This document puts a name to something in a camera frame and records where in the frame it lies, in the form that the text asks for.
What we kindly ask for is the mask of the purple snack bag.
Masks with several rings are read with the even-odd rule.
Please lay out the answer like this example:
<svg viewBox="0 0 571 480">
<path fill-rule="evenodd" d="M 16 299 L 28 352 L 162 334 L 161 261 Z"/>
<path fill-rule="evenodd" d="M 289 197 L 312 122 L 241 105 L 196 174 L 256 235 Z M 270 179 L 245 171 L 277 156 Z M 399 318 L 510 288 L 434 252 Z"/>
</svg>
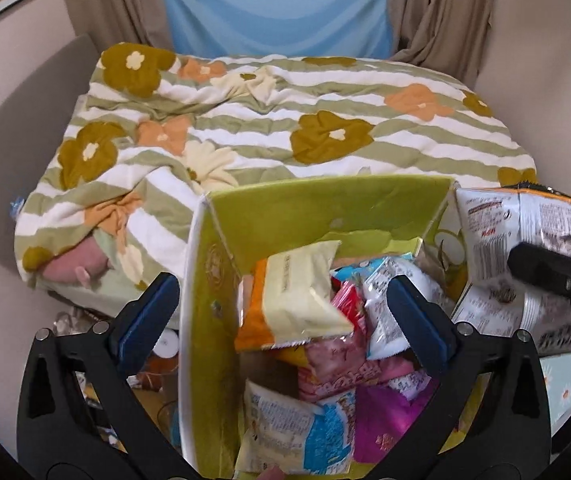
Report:
<svg viewBox="0 0 571 480">
<path fill-rule="evenodd" d="M 431 379 L 412 400 L 386 386 L 356 389 L 356 418 L 353 459 L 376 464 L 400 441 L 422 413 L 438 387 Z"/>
</svg>

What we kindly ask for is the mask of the white silver snack bag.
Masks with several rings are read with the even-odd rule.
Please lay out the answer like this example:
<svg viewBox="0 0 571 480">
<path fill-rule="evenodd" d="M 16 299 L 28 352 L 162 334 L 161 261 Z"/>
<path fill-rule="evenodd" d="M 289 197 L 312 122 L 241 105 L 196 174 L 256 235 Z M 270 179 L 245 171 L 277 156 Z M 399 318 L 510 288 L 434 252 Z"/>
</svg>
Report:
<svg viewBox="0 0 571 480">
<path fill-rule="evenodd" d="M 469 286 L 453 322 L 483 335 L 525 330 L 541 356 L 571 353 L 571 196 L 521 182 L 460 188 Z"/>
</svg>

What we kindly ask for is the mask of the blue white snack bag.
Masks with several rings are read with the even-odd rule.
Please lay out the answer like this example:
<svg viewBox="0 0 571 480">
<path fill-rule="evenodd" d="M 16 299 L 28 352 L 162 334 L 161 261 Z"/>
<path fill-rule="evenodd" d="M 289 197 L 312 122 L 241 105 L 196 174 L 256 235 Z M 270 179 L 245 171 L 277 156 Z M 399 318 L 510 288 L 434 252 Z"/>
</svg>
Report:
<svg viewBox="0 0 571 480">
<path fill-rule="evenodd" d="M 367 359 L 370 361 L 396 356 L 410 347 L 387 304 L 387 286 L 392 278 L 407 276 L 425 299 L 438 304 L 447 314 L 453 312 L 455 306 L 442 286 L 406 255 L 384 256 L 340 266 L 331 270 L 330 275 L 340 282 L 354 283 L 363 295 L 369 322 Z"/>
</svg>

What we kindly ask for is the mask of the pink snack bag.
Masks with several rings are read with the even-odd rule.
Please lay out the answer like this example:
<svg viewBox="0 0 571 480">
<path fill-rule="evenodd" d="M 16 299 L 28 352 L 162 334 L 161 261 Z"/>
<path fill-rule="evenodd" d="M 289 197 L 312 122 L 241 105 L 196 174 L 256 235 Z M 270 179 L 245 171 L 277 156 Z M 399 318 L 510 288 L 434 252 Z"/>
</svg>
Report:
<svg viewBox="0 0 571 480">
<path fill-rule="evenodd" d="M 415 371 L 415 363 L 402 354 L 383 360 L 367 359 L 365 304 L 354 283 L 343 282 L 331 304 L 351 322 L 353 331 L 349 335 L 273 351 L 277 360 L 297 367 L 299 399 L 318 402 L 359 385 L 383 384 Z"/>
</svg>

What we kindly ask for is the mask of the blue cream snack bag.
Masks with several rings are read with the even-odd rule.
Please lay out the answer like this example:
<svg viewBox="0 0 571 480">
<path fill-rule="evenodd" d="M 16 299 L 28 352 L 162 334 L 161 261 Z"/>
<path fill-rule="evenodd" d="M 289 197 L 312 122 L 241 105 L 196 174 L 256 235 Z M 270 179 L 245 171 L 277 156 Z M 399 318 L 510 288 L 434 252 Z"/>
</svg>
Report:
<svg viewBox="0 0 571 480">
<path fill-rule="evenodd" d="M 336 476 L 351 468 L 356 391 L 309 403 L 246 382 L 245 434 L 235 469 L 277 466 L 286 474 Z"/>
</svg>

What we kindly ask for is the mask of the orange cream snack bag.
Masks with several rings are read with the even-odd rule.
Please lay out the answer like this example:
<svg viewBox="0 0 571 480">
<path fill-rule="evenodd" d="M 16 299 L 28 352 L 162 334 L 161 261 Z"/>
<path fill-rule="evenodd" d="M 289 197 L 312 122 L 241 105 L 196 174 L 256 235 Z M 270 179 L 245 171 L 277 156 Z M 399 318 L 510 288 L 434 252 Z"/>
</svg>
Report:
<svg viewBox="0 0 571 480">
<path fill-rule="evenodd" d="M 353 323 L 331 302 L 330 270 L 340 247 L 338 240 L 324 240 L 258 261 L 235 350 L 294 347 L 351 334 Z"/>
</svg>

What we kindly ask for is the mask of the daisy print tablecloth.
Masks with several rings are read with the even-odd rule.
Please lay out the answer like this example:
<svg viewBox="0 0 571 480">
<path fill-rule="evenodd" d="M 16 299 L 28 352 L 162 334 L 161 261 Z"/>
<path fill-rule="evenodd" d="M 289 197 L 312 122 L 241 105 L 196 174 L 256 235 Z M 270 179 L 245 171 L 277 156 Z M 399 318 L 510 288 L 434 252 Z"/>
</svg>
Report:
<svg viewBox="0 0 571 480">
<path fill-rule="evenodd" d="M 571 353 L 545 356 L 540 359 L 540 364 L 554 436 L 571 417 Z"/>
</svg>

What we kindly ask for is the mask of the pink pillow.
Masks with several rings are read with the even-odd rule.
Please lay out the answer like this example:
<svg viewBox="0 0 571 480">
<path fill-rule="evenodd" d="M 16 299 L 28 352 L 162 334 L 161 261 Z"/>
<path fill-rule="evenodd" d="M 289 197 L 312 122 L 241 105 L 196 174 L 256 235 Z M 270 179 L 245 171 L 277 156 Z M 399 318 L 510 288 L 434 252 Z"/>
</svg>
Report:
<svg viewBox="0 0 571 480">
<path fill-rule="evenodd" d="M 51 282 L 90 288 L 93 281 L 109 266 L 107 254 L 93 236 L 88 236 L 74 248 L 47 263 L 42 268 L 41 275 Z"/>
</svg>

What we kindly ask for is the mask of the striped floral duvet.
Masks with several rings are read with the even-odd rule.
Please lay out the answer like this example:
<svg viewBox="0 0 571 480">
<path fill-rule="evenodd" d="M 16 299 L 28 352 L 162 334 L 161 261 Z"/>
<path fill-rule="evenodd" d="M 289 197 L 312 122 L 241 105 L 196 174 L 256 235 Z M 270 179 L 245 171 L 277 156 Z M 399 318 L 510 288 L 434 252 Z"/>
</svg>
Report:
<svg viewBox="0 0 571 480">
<path fill-rule="evenodd" d="M 101 54 L 17 216 L 16 266 L 46 287 L 56 258 L 101 249 L 99 269 L 69 281 L 104 310 L 160 272 L 182 273 L 208 192 L 353 174 L 493 188 L 535 173 L 487 103 L 435 70 L 343 56 L 206 60 L 121 42 Z"/>
</svg>

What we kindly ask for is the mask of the green cardboard box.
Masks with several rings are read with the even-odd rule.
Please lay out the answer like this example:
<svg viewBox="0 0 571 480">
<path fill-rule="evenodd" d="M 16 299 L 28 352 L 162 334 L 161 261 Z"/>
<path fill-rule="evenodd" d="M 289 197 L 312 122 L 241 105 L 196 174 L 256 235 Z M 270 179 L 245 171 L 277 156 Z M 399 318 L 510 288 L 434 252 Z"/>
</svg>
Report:
<svg viewBox="0 0 571 480">
<path fill-rule="evenodd" d="M 457 182 L 417 174 L 284 180 L 212 192 L 197 203 L 180 281 L 179 427 L 183 458 L 205 478 L 234 475 L 243 434 L 238 284 L 277 252 L 338 238 L 345 257 L 421 238 L 445 273 L 468 281 Z"/>
</svg>

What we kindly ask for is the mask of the grey headboard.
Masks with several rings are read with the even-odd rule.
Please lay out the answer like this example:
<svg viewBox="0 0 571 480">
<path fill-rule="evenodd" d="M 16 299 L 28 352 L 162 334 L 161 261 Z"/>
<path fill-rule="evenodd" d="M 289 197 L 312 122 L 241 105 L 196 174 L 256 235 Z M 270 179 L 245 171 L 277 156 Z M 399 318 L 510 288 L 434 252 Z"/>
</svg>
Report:
<svg viewBox="0 0 571 480">
<path fill-rule="evenodd" d="M 11 200 L 25 198 L 46 170 L 89 88 L 100 53 L 81 35 L 54 53 L 0 104 L 0 266 L 16 270 Z"/>
</svg>

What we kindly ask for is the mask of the right beige curtain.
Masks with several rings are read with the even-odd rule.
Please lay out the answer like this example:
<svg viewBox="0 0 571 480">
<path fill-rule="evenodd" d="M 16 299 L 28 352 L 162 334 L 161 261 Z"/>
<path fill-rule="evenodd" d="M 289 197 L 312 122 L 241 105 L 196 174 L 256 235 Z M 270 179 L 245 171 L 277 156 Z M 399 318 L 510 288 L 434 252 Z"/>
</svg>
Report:
<svg viewBox="0 0 571 480">
<path fill-rule="evenodd" d="M 387 0 L 392 59 L 469 87 L 481 68 L 494 0 Z"/>
</svg>

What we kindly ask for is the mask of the beige curtain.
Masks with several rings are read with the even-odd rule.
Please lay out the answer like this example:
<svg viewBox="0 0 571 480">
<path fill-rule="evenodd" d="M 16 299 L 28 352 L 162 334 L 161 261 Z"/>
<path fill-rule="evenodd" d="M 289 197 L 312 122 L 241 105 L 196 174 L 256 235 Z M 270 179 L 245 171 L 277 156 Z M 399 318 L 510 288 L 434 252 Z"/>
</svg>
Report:
<svg viewBox="0 0 571 480">
<path fill-rule="evenodd" d="M 174 49 L 164 0 L 65 0 L 72 28 L 104 51 L 120 42 Z"/>
<path fill-rule="evenodd" d="M 392 59 L 469 87 L 481 68 L 494 0 L 387 0 Z"/>
</svg>

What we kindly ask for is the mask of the blue window cloth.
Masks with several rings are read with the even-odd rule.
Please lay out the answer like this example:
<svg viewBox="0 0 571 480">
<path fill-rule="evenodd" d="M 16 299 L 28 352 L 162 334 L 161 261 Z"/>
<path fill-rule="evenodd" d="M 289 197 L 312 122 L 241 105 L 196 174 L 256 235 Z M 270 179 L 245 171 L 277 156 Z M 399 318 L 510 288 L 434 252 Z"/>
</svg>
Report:
<svg viewBox="0 0 571 480">
<path fill-rule="evenodd" d="M 164 0 L 176 51 L 390 58 L 389 0 Z"/>
</svg>

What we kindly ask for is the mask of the left beige curtain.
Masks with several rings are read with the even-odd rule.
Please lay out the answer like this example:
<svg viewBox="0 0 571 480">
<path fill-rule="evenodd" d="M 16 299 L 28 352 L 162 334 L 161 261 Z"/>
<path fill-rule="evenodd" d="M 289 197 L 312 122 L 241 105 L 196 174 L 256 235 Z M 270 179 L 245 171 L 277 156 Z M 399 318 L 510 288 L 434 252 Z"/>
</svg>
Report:
<svg viewBox="0 0 571 480">
<path fill-rule="evenodd" d="M 104 51 L 120 42 L 174 49 L 164 0 L 65 0 L 72 28 Z"/>
</svg>

